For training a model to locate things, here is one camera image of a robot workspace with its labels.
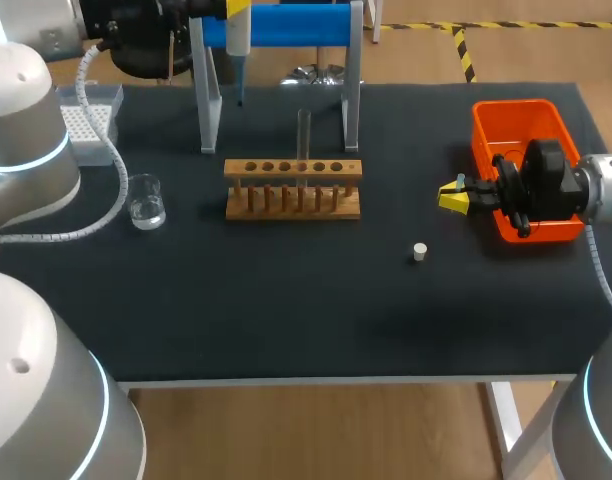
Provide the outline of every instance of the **black table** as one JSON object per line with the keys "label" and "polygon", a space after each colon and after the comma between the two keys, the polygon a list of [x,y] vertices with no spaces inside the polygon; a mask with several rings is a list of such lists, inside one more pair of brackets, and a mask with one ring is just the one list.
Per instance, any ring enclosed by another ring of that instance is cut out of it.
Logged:
{"label": "black table", "polygon": [[[364,86],[360,153],[343,153],[339,92],[226,92],[217,156],[199,154],[193,92],[126,88],[119,149],[156,174],[168,213],[127,215],[85,240],[4,245],[0,271],[41,294],[119,381],[573,374],[612,326],[583,238],[504,244],[490,217],[436,206],[473,174],[472,105],[548,98],[581,153],[604,146],[574,85]],[[223,160],[290,158],[297,110],[311,158],[364,162],[362,220],[226,223]],[[87,225],[116,196],[112,168],[83,169],[75,201],[11,231]],[[612,285],[612,227],[597,229]],[[406,261],[415,242],[427,259]]]}

